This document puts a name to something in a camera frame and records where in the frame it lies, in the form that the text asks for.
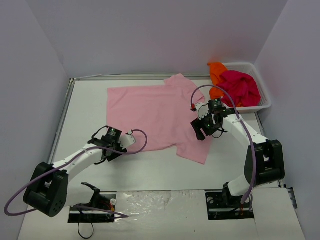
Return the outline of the pink t shirt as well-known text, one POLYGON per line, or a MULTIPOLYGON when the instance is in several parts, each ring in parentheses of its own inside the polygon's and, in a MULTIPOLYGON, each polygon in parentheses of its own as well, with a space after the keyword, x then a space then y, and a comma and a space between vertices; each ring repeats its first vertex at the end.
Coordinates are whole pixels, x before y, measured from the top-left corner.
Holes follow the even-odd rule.
POLYGON ((182 74, 164 80, 162 85, 112 87, 107 90, 106 123, 127 133, 139 129, 130 152, 176 147, 182 158, 204 164, 212 140, 197 140, 191 122, 197 113, 191 103, 204 103, 196 85, 182 74))

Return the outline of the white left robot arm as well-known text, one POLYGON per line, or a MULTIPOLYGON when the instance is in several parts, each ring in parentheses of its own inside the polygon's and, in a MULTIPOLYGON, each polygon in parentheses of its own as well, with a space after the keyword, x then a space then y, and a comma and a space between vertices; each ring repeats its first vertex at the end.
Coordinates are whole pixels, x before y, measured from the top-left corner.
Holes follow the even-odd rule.
POLYGON ((34 170, 23 201, 27 205, 54 217, 67 206, 68 185, 79 173, 92 165, 126 153, 119 144, 122 131, 108 127, 100 139, 95 135, 76 153, 52 164, 40 163, 34 170))

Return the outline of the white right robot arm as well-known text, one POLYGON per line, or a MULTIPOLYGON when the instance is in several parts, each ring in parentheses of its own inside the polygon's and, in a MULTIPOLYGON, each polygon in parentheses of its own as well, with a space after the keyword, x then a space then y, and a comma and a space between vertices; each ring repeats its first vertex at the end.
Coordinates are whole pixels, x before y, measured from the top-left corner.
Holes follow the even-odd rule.
POLYGON ((246 150, 243 174, 223 185, 221 199, 226 206, 243 204, 254 188, 285 178, 282 144, 255 131, 236 109, 213 99, 192 104, 191 110, 197 113, 191 126, 198 140, 204 141, 215 132, 229 133, 246 150))

